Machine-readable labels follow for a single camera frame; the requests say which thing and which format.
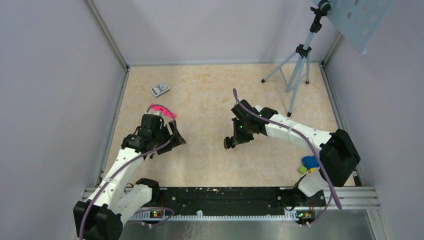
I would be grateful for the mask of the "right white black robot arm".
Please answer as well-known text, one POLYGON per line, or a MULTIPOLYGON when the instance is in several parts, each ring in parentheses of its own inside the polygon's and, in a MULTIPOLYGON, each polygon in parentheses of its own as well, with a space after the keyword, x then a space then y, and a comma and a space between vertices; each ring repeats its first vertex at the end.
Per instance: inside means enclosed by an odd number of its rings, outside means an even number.
POLYGON ((235 115, 233 136, 224 139, 225 149, 248 143, 255 134, 262 134, 311 150, 318 166, 300 180, 293 192, 293 200, 299 206, 307 206, 317 192, 329 186, 344 186, 361 160, 351 137, 343 129, 328 132, 311 128, 274 109, 252 107, 244 99, 231 111, 235 115))

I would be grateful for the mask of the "small black case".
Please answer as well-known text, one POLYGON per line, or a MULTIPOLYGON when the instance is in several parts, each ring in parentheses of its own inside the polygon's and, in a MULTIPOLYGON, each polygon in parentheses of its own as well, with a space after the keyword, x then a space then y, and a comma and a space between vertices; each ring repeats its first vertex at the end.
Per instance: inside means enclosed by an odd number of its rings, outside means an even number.
POLYGON ((224 148, 226 150, 233 149, 236 146, 235 142, 234 142, 234 137, 233 136, 231 136, 231 137, 226 136, 223 140, 223 145, 224 145, 224 148))

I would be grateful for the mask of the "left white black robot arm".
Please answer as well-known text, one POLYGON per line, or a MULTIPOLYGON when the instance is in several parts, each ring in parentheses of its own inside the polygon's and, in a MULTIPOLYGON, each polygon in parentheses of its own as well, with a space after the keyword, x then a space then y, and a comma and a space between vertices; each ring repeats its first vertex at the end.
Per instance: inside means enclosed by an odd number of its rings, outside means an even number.
POLYGON ((129 193, 125 188, 145 159, 185 144, 175 119, 145 113, 134 133, 127 135, 107 175, 96 190, 73 208, 77 237, 80 240, 118 240, 124 225, 145 204, 154 207, 160 193, 150 183, 137 183, 129 193))

